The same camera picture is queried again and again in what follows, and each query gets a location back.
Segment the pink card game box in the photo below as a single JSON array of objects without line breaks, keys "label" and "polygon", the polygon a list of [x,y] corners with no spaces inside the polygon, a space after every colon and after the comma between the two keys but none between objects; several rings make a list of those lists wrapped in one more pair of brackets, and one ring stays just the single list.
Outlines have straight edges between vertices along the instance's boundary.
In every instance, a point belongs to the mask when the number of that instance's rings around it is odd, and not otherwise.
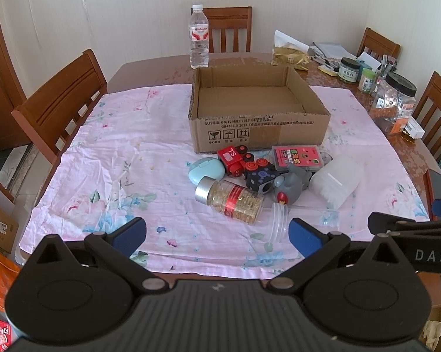
[{"label": "pink card game box", "polygon": [[290,166],[296,166],[316,172],[324,167],[320,151],[315,145],[276,145],[271,150],[278,171],[287,171]]}]

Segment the wooden chair right side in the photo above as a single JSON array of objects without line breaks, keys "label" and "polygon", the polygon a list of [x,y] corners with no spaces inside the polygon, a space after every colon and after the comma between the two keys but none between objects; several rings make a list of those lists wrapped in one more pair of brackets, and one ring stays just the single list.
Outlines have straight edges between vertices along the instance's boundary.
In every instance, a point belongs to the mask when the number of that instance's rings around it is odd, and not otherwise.
[{"label": "wooden chair right side", "polygon": [[425,131],[422,141],[436,161],[441,159],[441,75],[434,71],[413,112]]}]

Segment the correction tape dispenser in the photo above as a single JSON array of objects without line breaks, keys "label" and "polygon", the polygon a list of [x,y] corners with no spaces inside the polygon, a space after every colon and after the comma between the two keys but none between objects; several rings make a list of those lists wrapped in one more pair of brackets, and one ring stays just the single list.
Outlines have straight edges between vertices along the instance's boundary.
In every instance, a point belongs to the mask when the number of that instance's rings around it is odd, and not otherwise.
[{"label": "correction tape dispenser", "polygon": [[333,157],[325,151],[320,151],[321,160],[323,161],[323,165],[327,165],[329,162],[333,160]]}]

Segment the open cardboard box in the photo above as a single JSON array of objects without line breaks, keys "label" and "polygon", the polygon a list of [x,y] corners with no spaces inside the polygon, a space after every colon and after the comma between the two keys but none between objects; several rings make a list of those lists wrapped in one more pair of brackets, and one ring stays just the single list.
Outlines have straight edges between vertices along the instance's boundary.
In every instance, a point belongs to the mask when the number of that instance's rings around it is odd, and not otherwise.
[{"label": "open cardboard box", "polygon": [[196,153],[227,145],[320,145],[331,114],[292,68],[203,67],[195,71],[189,127]]}]

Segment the red wooden toy train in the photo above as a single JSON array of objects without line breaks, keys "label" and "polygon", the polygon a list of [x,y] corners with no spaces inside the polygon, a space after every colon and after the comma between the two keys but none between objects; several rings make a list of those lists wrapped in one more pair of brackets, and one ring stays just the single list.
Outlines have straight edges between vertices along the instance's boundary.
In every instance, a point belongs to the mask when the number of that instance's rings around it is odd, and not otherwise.
[{"label": "red wooden toy train", "polygon": [[239,177],[246,171],[246,163],[254,161],[255,157],[248,152],[244,145],[228,146],[217,152],[217,157],[223,164],[227,175]]}]

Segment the light blue oval case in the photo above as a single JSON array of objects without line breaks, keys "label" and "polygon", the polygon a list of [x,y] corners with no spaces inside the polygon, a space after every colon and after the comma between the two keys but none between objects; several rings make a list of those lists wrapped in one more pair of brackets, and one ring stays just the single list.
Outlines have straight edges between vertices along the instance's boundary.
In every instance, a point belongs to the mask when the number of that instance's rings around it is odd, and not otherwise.
[{"label": "light blue oval case", "polygon": [[225,175],[225,167],[215,157],[203,157],[189,167],[188,177],[193,185],[198,185],[200,180],[208,176],[214,180],[221,180]]}]

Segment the clear plastic jar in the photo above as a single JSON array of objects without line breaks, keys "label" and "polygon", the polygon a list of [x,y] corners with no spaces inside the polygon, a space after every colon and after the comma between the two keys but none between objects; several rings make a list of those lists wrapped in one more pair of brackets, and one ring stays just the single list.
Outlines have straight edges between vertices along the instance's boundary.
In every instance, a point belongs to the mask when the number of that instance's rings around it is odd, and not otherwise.
[{"label": "clear plastic jar", "polygon": [[285,204],[273,203],[270,209],[269,242],[282,242],[288,234],[289,208]]}]

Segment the capsule bottle silver cap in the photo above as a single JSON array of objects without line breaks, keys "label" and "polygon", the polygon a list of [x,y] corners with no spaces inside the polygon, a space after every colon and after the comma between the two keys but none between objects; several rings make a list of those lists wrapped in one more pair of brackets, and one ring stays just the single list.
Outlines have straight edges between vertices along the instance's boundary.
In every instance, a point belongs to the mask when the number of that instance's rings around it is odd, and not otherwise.
[{"label": "capsule bottle silver cap", "polygon": [[247,187],[226,180],[203,177],[195,199],[230,219],[253,224],[263,208],[264,197]]}]

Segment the stack of papers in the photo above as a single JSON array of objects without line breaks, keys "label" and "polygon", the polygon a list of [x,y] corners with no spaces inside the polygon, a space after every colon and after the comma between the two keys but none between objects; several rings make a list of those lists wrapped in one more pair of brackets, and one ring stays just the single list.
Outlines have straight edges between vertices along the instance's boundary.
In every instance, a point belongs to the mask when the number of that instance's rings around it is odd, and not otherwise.
[{"label": "stack of papers", "polygon": [[342,58],[357,59],[357,56],[347,51],[342,45],[332,42],[313,42],[310,49],[316,56],[335,63],[341,62]]}]

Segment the small white carton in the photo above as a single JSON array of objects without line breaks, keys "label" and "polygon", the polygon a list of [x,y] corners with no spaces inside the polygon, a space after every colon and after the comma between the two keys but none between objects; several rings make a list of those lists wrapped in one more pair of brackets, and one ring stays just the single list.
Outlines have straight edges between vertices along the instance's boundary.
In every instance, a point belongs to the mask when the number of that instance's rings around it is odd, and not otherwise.
[{"label": "small white carton", "polygon": [[420,124],[410,116],[403,130],[410,138],[417,140],[424,137],[425,130],[420,126]]}]

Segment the black toy train car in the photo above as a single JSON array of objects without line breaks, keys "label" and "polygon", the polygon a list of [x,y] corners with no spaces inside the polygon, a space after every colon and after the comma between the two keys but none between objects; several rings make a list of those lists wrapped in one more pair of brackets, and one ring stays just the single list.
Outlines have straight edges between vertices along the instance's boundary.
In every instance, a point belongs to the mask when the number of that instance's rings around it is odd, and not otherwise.
[{"label": "black toy train car", "polygon": [[264,158],[248,161],[245,164],[244,177],[247,188],[262,195],[266,195],[274,188],[274,180],[280,175],[274,164]]}]

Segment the wooden chair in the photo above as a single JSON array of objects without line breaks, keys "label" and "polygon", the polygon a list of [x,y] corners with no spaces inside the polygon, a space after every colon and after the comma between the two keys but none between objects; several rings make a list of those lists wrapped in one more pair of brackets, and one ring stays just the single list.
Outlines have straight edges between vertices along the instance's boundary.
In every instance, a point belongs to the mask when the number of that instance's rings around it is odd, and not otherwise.
[{"label": "wooden chair", "polygon": [[252,6],[234,7],[211,7],[204,8],[204,13],[208,18],[209,24],[209,52],[215,51],[212,32],[218,31],[220,34],[220,51],[227,52],[227,31],[233,35],[232,51],[239,52],[239,32],[245,30],[246,45],[245,51],[251,51],[251,31],[252,31]]},{"label": "wooden chair", "polygon": [[360,47],[357,50],[357,55],[360,56],[362,53],[367,53],[377,60],[382,60],[384,55],[398,59],[400,49],[401,46],[399,44],[392,42],[392,40],[389,40],[370,27],[366,27]]},{"label": "wooden chair", "polygon": [[11,114],[41,154],[54,163],[62,152],[57,143],[68,146],[76,134],[67,131],[68,125],[81,126],[106,93],[107,81],[89,48]]},{"label": "wooden chair", "polygon": [[434,71],[413,112],[425,131],[422,141],[436,161],[441,159],[441,75]]}]

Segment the black smartphone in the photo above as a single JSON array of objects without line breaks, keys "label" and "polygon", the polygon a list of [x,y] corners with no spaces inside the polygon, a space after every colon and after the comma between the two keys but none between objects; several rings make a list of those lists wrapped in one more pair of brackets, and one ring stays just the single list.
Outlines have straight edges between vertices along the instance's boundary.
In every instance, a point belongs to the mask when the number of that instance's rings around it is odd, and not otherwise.
[{"label": "black smartphone", "polygon": [[432,203],[435,199],[441,199],[441,174],[432,169],[428,169],[423,176],[423,181],[425,185],[429,217],[431,220],[437,221],[441,218],[437,218],[433,215]]}]

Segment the clear water bottle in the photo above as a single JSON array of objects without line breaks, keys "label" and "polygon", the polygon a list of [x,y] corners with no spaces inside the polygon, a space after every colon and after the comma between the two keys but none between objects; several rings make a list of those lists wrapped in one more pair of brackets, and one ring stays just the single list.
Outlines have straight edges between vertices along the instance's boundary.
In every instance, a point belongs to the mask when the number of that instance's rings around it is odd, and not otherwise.
[{"label": "clear water bottle", "polygon": [[192,69],[208,67],[209,24],[202,4],[192,5],[189,19],[189,61]]}]

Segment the white translucent plastic box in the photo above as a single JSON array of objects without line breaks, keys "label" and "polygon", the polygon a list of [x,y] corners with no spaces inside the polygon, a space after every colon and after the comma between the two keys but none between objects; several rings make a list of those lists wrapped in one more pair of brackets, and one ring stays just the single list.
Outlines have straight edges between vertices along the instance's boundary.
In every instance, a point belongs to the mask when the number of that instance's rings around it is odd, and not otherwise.
[{"label": "white translucent plastic box", "polygon": [[357,189],[363,178],[361,163],[346,155],[338,155],[316,172],[309,183],[309,190],[337,210]]}]

